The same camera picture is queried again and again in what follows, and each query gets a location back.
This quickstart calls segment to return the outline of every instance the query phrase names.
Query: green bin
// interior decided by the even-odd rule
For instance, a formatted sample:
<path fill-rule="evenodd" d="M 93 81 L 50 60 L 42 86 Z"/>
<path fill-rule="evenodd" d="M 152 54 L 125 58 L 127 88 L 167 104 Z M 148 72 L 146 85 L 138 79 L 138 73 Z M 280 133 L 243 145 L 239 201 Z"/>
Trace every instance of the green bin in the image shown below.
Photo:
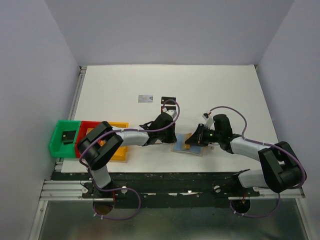
<path fill-rule="evenodd" d="M 79 132 L 81 121 L 59 120 L 53 132 L 49 149 L 51 156 L 54 158 L 75 158 L 75 144 Z M 64 131 L 76 131 L 73 143 L 64 144 L 62 142 Z"/>

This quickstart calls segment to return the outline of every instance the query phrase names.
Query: small box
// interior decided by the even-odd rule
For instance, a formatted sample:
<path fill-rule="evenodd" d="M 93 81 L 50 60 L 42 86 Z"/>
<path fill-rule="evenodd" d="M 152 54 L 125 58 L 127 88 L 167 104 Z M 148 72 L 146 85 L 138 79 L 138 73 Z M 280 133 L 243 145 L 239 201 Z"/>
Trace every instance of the small box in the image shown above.
<path fill-rule="evenodd" d="M 77 145 L 80 142 L 81 139 L 87 135 L 88 129 L 94 129 L 100 121 L 82 121 L 79 129 L 79 133 L 76 138 L 76 142 L 74 145 L 75 150 L 75 156 L 76 158 L 80 158 L 80 152 L 77 149 Z M 108 122 L 111 126 L 118 127 L 118 128 L 127 128 L 129 124 L 127 122 Z M 126 154 L 128 151 L 127 146 L 119 147 L 118 150 L 115 152 L 115 154 L 112 156 L 111 160 L 117 160 L 117 161 L 125 161 L 126 160 Z"/>
<path fill-rule="evenodd" d="M 81 121 L 59 120 L 54 129 L 49 149 L 54 158 L 75 158 L 75 143 Z"/>

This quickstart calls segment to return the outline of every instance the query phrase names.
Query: red object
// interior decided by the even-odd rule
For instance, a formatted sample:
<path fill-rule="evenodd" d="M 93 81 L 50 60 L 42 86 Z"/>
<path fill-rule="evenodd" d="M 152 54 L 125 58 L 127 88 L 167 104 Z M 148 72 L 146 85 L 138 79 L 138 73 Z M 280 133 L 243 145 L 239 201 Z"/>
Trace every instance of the red object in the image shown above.
<path fill-rule="evenodd" d="M 80 158 L 80 155 L 81 155 L 77 149 L 78 143 L 80 142 L 81 139 L 83 139 L 85 137 L 85 135 L 87 135 L 88 129 L 94 129 L 99 123 L 101 123 L 101 122 L 100 121 L 82 121 L 81 122 L 81 125 L 79 128 L 79 133 L 76 138 L 75 145 L 74 145 L 76 158 Z"/>

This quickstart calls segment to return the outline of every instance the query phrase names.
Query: gray wall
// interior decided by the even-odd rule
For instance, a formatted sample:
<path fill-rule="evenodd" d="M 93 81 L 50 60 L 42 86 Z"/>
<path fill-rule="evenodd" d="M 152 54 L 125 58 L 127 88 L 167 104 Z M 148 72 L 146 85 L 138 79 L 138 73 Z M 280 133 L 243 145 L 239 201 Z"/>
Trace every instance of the gray wall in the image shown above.
<path fill-rule="evenodd" d="M 307 172 L 303 189 L 315 226 L 320 226 L 319 13 L 319 0 L 296 0 L 257 69 L 277 135 L 291 143 Z"/>
<path fill-rule="evenodd" d="M 293 0 L 45 0 L 80 65 L 257 64 Z"/>
<path fill-rule="evenodd" d="M 0 33 L 0 239 L 24 240 L 79 68 L 43 0 L 1 1 Z"/>

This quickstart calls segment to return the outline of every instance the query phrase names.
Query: white table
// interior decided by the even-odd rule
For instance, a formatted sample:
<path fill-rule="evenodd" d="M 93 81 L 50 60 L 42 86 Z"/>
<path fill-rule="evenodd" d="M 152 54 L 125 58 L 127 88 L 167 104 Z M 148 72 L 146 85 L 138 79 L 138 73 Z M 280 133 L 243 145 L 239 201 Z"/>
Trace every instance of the white table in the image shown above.
<path fill-rule="evenodd" d="M 153 95 L 152 103 L 138 103 L 138 95 Z M 224 105 L 247 118 L 246 137 L 269 143 L 277 136 L 253 65 L 106 65 L 88 66 L 74 120 L 128 122 L 136 127 L 160 114 L 161 97 L 176 97 L 181 107 L 176 133 L 193 133 L 202 114 Z M 244 122 L 228 109 L 234 133 Z M 216 146 L 202 157 L 171 152 L 171 144 L 130 146 L 126 162 L 109 162 L 110 172 L 237 172 L 259 169 L 260 163 L 229 154 Z M 63 173 L 86 172 L 77 159 L 65 159 Z"/>

